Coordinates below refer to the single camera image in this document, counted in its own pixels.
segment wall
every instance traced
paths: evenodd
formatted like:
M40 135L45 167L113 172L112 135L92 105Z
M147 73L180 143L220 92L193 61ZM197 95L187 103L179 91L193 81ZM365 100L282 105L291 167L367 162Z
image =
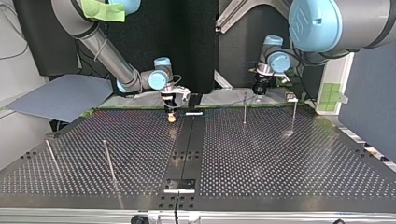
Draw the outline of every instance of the wall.
M362 49L349 74L340 121L361 139L396 161L396 46Z
M11 0L0 2L12 5ZM21 31L17 18L9 10L0 8ZM25 49L26 42L17 35L2 12L0 31L0 58L19 54ZM21 56L0 60L0 108L44 83L29 49ZM38 145L49 131L47 119L0 109L0 169Z

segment black cable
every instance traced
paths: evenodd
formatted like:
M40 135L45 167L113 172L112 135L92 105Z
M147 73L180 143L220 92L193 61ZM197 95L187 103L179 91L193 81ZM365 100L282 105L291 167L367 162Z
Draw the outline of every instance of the black cable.
M176 200L176 205L175 205L175 224L178 224L178 215L177 215L177 206L178 206L178 196L180 193L177 195L177 200Z
M312 98L311 94L309 94L304 82L303 82L303 76L300 73L300 66L298 66L297 68L297 77L300 79L301 85L304 88L304 91L306 92L306 95L309 97L309 99L311 100L312 104L314 104L315 107L317 107L317 103L315 103L314 98Z

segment black backdrop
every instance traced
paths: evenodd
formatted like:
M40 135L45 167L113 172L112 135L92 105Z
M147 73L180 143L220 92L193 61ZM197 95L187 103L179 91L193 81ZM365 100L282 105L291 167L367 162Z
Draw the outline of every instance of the black backdrop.
M181 85L210 93L218 66L218 14L219 0L142 0L125 23L109 24L109 39L140 71L167 56L174 73L183 76Z

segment metal bracket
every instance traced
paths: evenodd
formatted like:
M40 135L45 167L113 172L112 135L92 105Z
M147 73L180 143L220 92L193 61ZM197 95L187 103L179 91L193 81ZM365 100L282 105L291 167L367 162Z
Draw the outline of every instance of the metal bracket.
M215 81L224 89L232 90L233 85L228 82L217 70L215 70Z
M276 9L286 19L289 17L290 3L286 0L233 0L216 22L216 32L225 34L252 8L268 5Z
M164 193L189 194L195 192L194 179L168 179L163 190Z

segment black stripe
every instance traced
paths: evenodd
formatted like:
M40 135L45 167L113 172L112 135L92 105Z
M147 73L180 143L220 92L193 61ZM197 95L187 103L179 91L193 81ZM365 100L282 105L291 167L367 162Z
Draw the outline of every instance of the black stripe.
M94 32L99 26L99 22L95 22L90 29L88 29L86 32L79 34L79 35L73 35L74 38L76 39L81 39L87 35L90 35L92 32Z
M92 20L88 19L85 17L84 12L82 11L81 7L79 6L77 0L71 0L73 7L75 8L76 12L78 13L78 15L84 19L84 21L88 21L88 22L92 22Z
M378 38L371 43L369 46L367 46L367 49L372 49L379 43L381 43L385 37L388 36L389 32L392 30L393 25L396 22L396 1L395 0L389 0L390 1L390 11L389 11L389 16L387 23L385 24L384 29L382 30L381 34L378 36Z

